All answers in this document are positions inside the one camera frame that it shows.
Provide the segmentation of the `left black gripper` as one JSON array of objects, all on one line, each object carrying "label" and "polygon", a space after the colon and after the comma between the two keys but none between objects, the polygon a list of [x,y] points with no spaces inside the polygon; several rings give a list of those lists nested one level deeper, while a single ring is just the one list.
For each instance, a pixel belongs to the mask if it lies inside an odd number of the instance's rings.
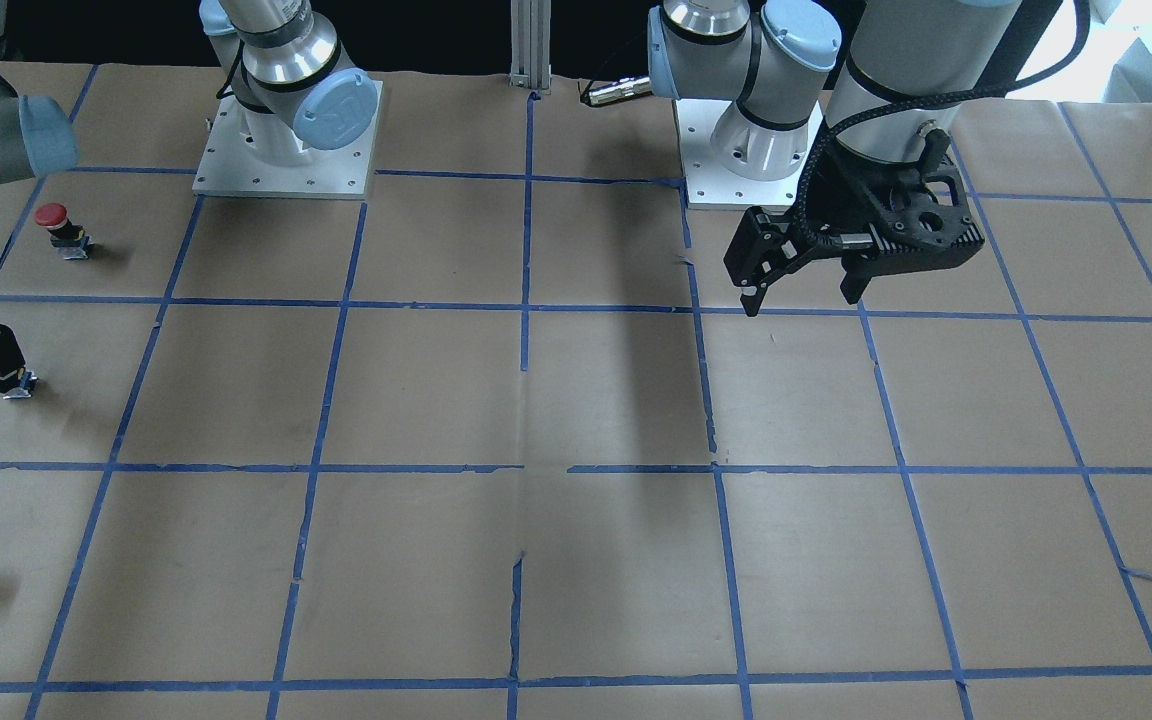
[{"label": "left black gripper", "polygon": [[809,263],[840,259],[840,291],[858,306],[873,278],[956,268],[986,243],[946,150],[925,150],[910,164],[828,150],[806,200],[805,211],[746,209],[733,232],[723,266],[750,318],[767,288]]}]

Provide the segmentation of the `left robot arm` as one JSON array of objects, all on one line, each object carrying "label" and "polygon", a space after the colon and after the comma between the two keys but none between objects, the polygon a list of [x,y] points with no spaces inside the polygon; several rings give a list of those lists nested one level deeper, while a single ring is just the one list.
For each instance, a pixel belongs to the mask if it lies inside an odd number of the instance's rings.
[{"label": "left robot arm", "polygon": [[952,161],[957,109],[1069,67],[1091,33],[1074,5],[1068,54],[1023,78],[982,76],[1018,1],[869,1],[851,38],[814,1],[660,1],[646,20],[649,79],[673,100],[727,103],[717,152],[756,181],[799,168],[790,209],[749,205],[723,252],[742,310],[810,263],[838,259],[859,304],[872,279],[952,270],[984,247]]}]

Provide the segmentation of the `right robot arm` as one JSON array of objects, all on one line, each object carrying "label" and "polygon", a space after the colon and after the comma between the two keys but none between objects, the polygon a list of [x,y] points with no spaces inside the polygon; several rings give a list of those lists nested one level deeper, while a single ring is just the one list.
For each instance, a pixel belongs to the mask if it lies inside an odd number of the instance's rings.
[{"label": "right robot arm", "polygon": [[[376,147],[381,82],[353,63],[338,28],[306,1],[202,1],[221,68],[194,190],[262,199],[362,199]],[[0,1],[0,60],[6,3]],[[67,111],[0,76],[0,184],[77,167]],[[29,397],[36,374],[0,324],[0,396]]]}]

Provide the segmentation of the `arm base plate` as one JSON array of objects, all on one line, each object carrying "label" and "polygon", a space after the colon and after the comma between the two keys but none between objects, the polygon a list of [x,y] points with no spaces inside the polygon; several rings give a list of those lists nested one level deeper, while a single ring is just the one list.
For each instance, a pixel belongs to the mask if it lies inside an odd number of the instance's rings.
[{"label": "arm base plate", "polygon": [[823,122],[823,104],[791,131],[750,122],[735,104],[675,101],[679,150],[691,209],[790,209],[806,156]]},{"label": "arm base plate", "polygon": [[248,108],[229,83],[218,92],[192,190],[209,197],[365,200],[379,105],[365,132],[342,149],[306,146],[273,114]]}]

